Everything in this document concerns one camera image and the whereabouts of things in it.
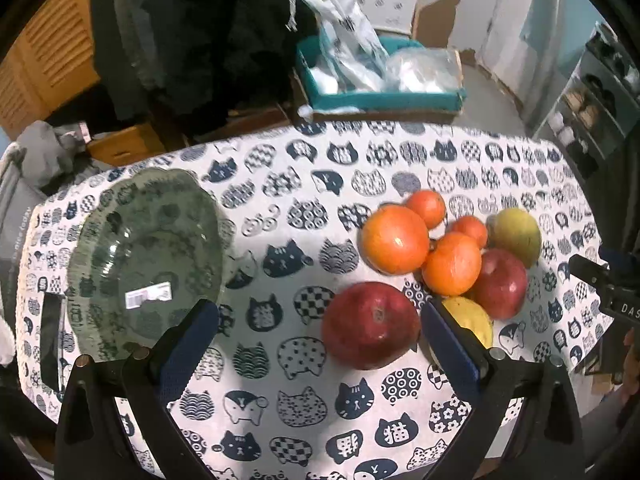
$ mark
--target table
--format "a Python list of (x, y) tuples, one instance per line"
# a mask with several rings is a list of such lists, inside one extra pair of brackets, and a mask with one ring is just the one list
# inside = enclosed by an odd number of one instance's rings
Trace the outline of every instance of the table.
[[(600, 238), (551, 143), (391, 121), (277, 128), (116, 168), (36, 208), (20, 267), (17, 354), (22, 389), (54, 421), (61, 401), (42, 384), (38, 365), (44, 290), (66, 289), (69, 255), (100, 194), (146, 167), (193, 172), (224, 217), (228, 274), (218, 303), (233, 326), (216, 336), (169, 406), (221, 478), (282, 471), (337, 480), (375, 470), (380, 480), (434, 462), (451, 441), (470, 407), (421, 351), (361, 372), (327, 357), (319, 335), (322, 309), (351, 283), (390, 283), (420, 309), (428, 291), (412, 276), (366, 266), (356, 236), (380, 204), (421, 187), (447, 203), (433, 237), (459, 216), (485, 220), (511, 206), (538, 220), (543, 247), (528, 271), (526, 304), (516, 318), (494, 323), (494, 344), (511, 358), (553, 353), (572, 370), (612, 321), (599, 313), (594, 290), (569, 276), (572, 254), (599, 261)], [(64, 384), (79, 355), (66, 313), (59, 350)], [(127, 402), (119, 399), (118, 408), (140, 463), (160, 474)], [(504, 423), (519, 409), (512, 401)]]

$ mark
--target grey floor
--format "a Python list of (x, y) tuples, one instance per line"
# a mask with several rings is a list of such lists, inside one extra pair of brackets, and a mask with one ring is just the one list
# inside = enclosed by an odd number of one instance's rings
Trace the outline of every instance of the grey floor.
[(466, 101), (455, 126), (472, 126), (506, 136), (524, 136), (525, 129), (513, 100), (475, 68), (463, 65)]

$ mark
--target small orange fruit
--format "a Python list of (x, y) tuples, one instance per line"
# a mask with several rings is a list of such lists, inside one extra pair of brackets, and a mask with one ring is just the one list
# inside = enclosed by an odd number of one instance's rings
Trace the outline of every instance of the small orange fruit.
[(465, 234), (450, 232), (422, 266), (424, 283), (436, 294), (460, 296), (468, 291), (480, 274), (482, 256), (476, 241)]
[(420, 215), (427, 229), (435, 229), (447, 213), (442, 195), (431, 189), (416, 191), (404, 205)]
[(453, 222), (450, 230), (471, 236), (481, 249), (485, 247), (489, 236), (486, 226), (482, 223), (481, 219), (476, 218), (473, 215), (458, 218)]
[(429, 231), (422, 219), (401, 205), (385, 205), (367, 219), (360, 233), (363, 256), (377, 270), (407, 274), (429, 252)]

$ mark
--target teal box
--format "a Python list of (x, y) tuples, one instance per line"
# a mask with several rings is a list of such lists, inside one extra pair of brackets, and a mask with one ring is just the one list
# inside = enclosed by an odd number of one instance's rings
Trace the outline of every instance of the teal box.
[[(414, 40), (380, 36), (380, 43), (393, 54), (401, 48), (422, 46)], [(341, 94), (321, 94), (311, 75), (310, 67), (320, 56), (320, 42), (317, 36), (309, 36), (298, 43), (296, 53), (296, 69), (305, 88), (306, 97), (311, 107), (316, 110), (331, 110), (343, 106), (355, 106), (360, 110), (434, 110), (459, 112), (466, 98), (464, 87), (457, 92), (429, 94), (422, 92), (344, 92)]]

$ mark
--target human hand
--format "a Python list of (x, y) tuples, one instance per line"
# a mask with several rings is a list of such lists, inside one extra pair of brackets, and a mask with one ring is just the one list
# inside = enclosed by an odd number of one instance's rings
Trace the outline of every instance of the human hand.
[(636, 352), (634, 349), (634, 329), (632, 328), (625, 335), (624, 345), (629, 347), (629, 352), (626, 354), (625, 363), (623, 365), (622, 373), (622, 403), (626, 402), (635, 395), (640, 389), (640, 361), (636, 358)]

